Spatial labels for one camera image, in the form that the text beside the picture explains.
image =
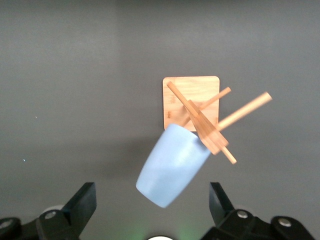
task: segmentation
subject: cup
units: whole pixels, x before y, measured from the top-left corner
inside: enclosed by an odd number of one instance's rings
[[[172,123],[147,158],[136,188],[150,201],[166,208],[191,182],[210,153],[198,136]]]

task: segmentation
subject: wooden board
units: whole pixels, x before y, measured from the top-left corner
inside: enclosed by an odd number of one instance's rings
[[[167,87],[172,82],[187,100],[199,106],[219,93],[220,80],[217,76],[178,76],[163,79],[163,123],[164,129],[171,123],[183,125],[188,116],[186,109],[174,93]],[[216,125],[219,119],[219,100],[202,110],[203,114]],[[196,129],[191,121],[184,126],[189,131]]]

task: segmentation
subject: white round light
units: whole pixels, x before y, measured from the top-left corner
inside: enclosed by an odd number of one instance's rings
[[[173,239],[166,236],[154,236],[152,238],[149,238],[148,240],[173,240]]]

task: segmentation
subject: gray background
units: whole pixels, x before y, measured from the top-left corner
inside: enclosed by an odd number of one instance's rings
[[[135,188],[163,131],[162,80],[218,76],[238,163],[211,156],[168,208]],[[269,222],[317,239],[320,1],[1,1],[0,218],[23,223],[96,182],[83,240],[197,240],[213,225],[209,182]]]

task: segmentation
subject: metal screw head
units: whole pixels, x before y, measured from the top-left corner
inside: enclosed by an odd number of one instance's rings
[[[12,219],[8,221],[4,221],[3,223],[0,224],[0,229],[4,229],[6,227],[9,227],[14,221]]]
[[[291,227],[291,222],[286,218],[279,218],[278,222],[285,227]]]
[[[52,219],[57,213],[55,211],[48,212],[45,216],[44,219]]]
[[[236,214],[238,215],[239,218],[242,218],[242,219],[246,219],[248,217],[248,214],[242,210],[238,211]]]

